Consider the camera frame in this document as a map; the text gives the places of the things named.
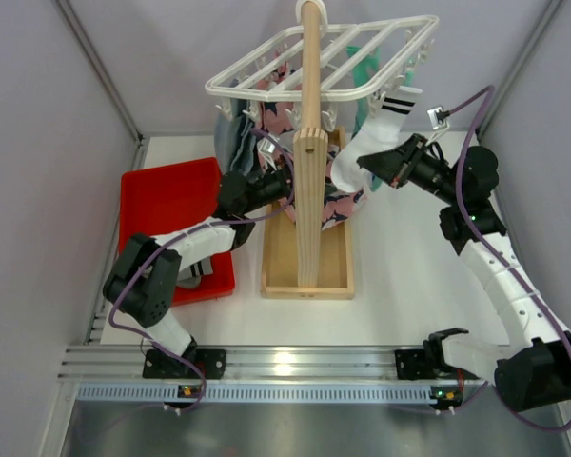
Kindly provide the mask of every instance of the red plastic bin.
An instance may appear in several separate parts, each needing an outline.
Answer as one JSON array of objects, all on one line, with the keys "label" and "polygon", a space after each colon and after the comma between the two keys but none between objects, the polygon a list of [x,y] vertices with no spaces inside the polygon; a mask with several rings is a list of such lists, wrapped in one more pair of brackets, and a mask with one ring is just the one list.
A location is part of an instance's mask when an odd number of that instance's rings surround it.
[{"label": "red plastic bin", "polygon": [[[125,173],[121,180],[119,252],[135,233],[161,235],[204,221],[217,207],[218,161],[211,157]],[[213,274],[195,289],[177,288],[173,306],[226,297],[235,289],[230,252],[211,257]]]}]

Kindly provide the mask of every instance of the white clip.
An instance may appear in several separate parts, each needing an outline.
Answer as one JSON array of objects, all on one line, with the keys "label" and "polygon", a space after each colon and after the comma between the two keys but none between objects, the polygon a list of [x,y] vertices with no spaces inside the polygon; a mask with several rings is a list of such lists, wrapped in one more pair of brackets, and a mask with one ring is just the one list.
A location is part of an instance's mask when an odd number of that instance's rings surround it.
[{"label": "white clip", "polygon": [[368,96],[368,116],[375,117],[379,109],[381,109],[381,104],[383,99],[387,95],[387,92],[374,92]]},{"label": "white clip", "polygon": [[417,64],[425,64],[429,59],[429,50],[436,40],[432,39],[429,43],[421,45],[419,53],[417,54]]},{"label": "white clip", "polygon": [[216,105],[227,121],[232,121],[232,100],[230,98],[223,98],[221,105]]},{"label": "white clip", "polygon": [[283,54],[284,52],[287,51],[287,48],[288,48],[287,43],[284,42],[284,43],[281,44],[281,46],[278,46],[278,47],[277,47],[277,52],[281,55],[281,54]]},{"label": "white clip", "polygon": [[[278,139],[274,135],[269,134],[269,136],[273,140],[278,141]],[[258,154],[261,155],[262,157],[264,157],[265,161],[273,169],[277,169],[277,166],[275,165],[275,158],[273,157],[274,152],[275,152],[275,145],[273,143],[271,143],[266,138],[263,138],[262,140],[260,140],[260,142],[258,143]]]},{"label": "white clip", "polygon": [[249,100],[244,114],[254,122],[260,121],[260,103],[257,100]]},{"label": "white clip", "polygon": [[327,111],[322,111],[322,126],[326,131],[334,131],[339,108],[336,103],[330,102]]},{"label": "white clip", "polygon": [[249,75],[247,74],[247,67],[239,70],[239,73],[237,73],[237,81],[239,81],[239,84],[243,83],[247,77]]},{"label": "white clip", "polygon": [[[416,32],[417,31],[414,29],[407,29],[404,32],[404,41],[406,42],[406,44],[410,43],[410,40],[412,40],[412,36],[416,34]],[[408,60],[406,60],[406,63],[404,64],[404,72],[403,72],[404,79],[408,74],[408,72],[414,71],[416,67],[417,67],[417,59],[409,57]]]},{"label": "white clip", "polygon": [[266,65],[266,56],[263,55],[262,57],[257,58],[254,60],[254,63],[256,64],[256,69],[261,70]]},{"label": "white clip", "polygon": [[395,75],[393,78],[391,78],[391,81],[389,81],[389,84],[388,84],[389,89],[391,89],[391,90],[399,89],[405,80],[406,80],[405,75],[403,75],[403,74]]},{"label": "white clip", "polygon": [[295,103],[294,109],[286,109],[285,114],[292,127],[298,130],[301,127],[301,104]]}]

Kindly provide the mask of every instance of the pink patterned cloth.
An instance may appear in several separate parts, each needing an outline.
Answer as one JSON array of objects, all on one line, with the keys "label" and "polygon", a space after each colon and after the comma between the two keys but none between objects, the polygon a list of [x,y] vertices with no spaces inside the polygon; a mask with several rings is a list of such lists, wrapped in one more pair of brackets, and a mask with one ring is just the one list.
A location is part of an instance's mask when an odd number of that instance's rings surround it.
[{"label": "pink patterned cloth", "polygon": [[[286,75],[291,72],[293,72],[293,70],[289,67],[289,64],[283,64],[273,71],[267,79],[260,81],[257,88],[261,90],[270,89],[272,86],[283,81]],[[293,161],[292,141],[294,128],[287,118],[286,109],[293,109],[294,104],[292,102],[265,102],[260,104],[260,108],[262,118],[256,123],[256,127],[279,137],[280,143],[288,151],[289,157]],[[364,205],[367,198],[364,195],[363,190],[359,190],[355,193],[345,193],[340,192],[332,185],[332,181],[330,180],[330,169],[332,168],[332,162],[339,152],[340,149],[338,147],[330,146],[327,154],[328,157],[325,164],[324,217],[322,220],[322,230],[337,226],[351,217],[355,211]],[[260,161],[262,171],[266,172],[268,164],[264,160],[264,157],[258,154],[258,159]],[[286,199],[282,199],[280,201],[282,205],[285,202]],[[285,209],[285,213],[293,222],[296,222],[296,202],[293,202],[292,205],[287,207]]]}]

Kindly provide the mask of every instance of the green cloth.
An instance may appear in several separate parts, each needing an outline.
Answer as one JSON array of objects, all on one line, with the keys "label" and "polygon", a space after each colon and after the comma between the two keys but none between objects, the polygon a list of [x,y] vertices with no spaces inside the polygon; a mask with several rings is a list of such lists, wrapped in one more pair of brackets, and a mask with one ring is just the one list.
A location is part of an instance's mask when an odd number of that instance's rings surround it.
[{"label": "green cloth", "polygon": [[[360,50],[359,46],[347,46],[346,55],[351,57]],[[368,54],[362,62],[353,68],[353,84],[356,88],[363,86],[370,81],[370,70],[378,71],[380,66],[379,49],[376,48],[374,52]],[[360,130],[360,127],[368,116],[368,100],[367,97],[358,100],[358,112],[355,115],[355,127],[353,129],[353,136]]]}]

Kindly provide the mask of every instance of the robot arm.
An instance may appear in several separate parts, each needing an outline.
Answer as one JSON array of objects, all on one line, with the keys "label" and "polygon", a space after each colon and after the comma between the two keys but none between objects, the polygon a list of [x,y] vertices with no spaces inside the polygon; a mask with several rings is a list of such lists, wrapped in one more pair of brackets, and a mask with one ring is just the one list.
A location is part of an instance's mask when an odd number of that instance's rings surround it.
[{"label": "robot arm", "polygon": [[[455,196],[457,164],[448,166],[442,153],[431,156],[428,152],[435,146],[427,144],[414,134],[393,150],[361,157],[358,164],[394,189],[410,181],[449,205],[440,213],[443,236],[482,284],[510,342],[508,347],[489,345],[467,330],[452,328],[432,333],[424,342],[428,360],[439,371],[463,368],[485,379],[516,411],[571,399],[571,367],[562,341],[534,302],[540,293],[517,261],[505,226],[488,200],[499,183],[497,158],[483,147],[469,149],[463,200],[481,234],[508,259],[508,267],[476,239],[463,220]],[[530,292],[511,270],[525,280]],[[558,318],[557,322],[571,343],[569,328]]]},{"label": "robot arm", "polygon": [[169,234],[153,237],[138,233],[131,236],[104,284],[104,296],[112,303],[148,257],[167,241],[187,232],[152,262],[124,298],[119,310],[132,317],[153,341],[186,359],[193,356],[194,338],[180,325],[170,310],[179,272],[221,252],[242,245],[254,224],[228,222],[245,219],[245,214],[287,197],[291,192],[291,174],[284,163],[262,178],[248,182],[236,172],[225,174],[220,181],[218,208],[205,221]]}]

